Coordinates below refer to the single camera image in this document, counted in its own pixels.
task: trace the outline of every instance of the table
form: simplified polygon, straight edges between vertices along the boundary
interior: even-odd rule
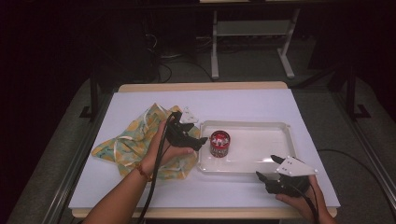
[[[214,110],[222,102],[222,109]],[[153,103],[188,106],[200,119],[282,121],[288,123],[297,156],[318,169],[318,182],[332,216],[340,206],[329,177],[301,118],[291,90],[283,82],[179,83],[124,85],[115,93],[93,146],[120,134]],[[121,176],[116,164],[90,156],[69,204],[85,217]],[[145,189],[138,208],[149,193]],[[139,209],[134,217],[140,215]],[[184,180],[159,181],[147,218],[297,218],[291,207],[268,194],[252,175],[206,175],[192,169]]]

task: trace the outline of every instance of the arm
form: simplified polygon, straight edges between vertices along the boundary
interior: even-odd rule
[[[321,191],[317,178],[314,175],[309,176],[309,182],[311,183],[312,188],[310,188],[306,192],[306,196],[311,199],[312,203],[315,203],[315,193],[316,198],[318,200],[318,212],[319,212],[319,223],[320,224],[336,224],[337,222],[335,219],[330,215],[329,211],[327,210],[326,203],[324,201],[323,192]],[[308,204],[304,200],[303,197],[300,198],[293,198],[289,197],[285,194],[277,194],[276,199],[280,200],[283,203],[290,205],[297,209],[300,215],[305,218],[306,220],[310,221],[311,223],[315,223],[314,216],[312,214],[311,209],[309,208]]]
[[[158,132],[154,135],[148,147],[148,153],[141,161],[142,171],[151,175],[158,152],[165,122],[160,124]],[[170,146],[163,155],[161,165],[176,156],[191,154],[192,148]],[[128,223],[136,209],[137,203],[147,185],[148,180],[139,171],[133,169],[121,182],[111,190],[87,215],[84,223]]]

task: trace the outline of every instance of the white tabletop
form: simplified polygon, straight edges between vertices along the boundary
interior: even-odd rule
[[[122,133],[132,120],[154,103],[164,108],[187,106],[200,122],[214,119],[289,124],[297,157],[318,169],[318,182],[328,207],[340,206],[291,90],[118,92],[114,94],[93,147]],[[90,156],[69,207],[76,213],[79,209],[89,211],[120,181],[116,164]],[[138,207],[143,207],[148,192],[149,186]],[[275,195],[268,194],[264,184],[254,174],[209,175],[198,168],[193,168],[184,180],[157,182],[150,208],[289,209],[277,201]]]

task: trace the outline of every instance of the bracelet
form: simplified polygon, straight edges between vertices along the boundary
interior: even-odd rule
[[[147,179],[148,182],[151,182],[151,180],[152,180],[152,179],[151,179],[151,176],[147,175],[147,174],[142,170],[142,163],[141,163],[141,162],[138,162],[134,168],[135,168],[136,170],[138,170],[138,171],[139,171],[139,174],[142,175],[142,176],[144,176],[144,177]]]

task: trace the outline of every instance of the dark background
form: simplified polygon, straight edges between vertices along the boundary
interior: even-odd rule
[[[143,15],[83,13],[76,6],[68,1],[1,1],[0,223],[7,221],[66,108],[92,71],[105,68],[103,74],[117,74],[99,77],[109,89],[156,77],[155,60],[145,50]],[[395,12],[393,1],[302,9],[294,36],[318,39],[312,68],[351,62],[394,119]],[[207,11],[162,13],[150,28],[163,45],[172,45],[209,35],[211,22]]]

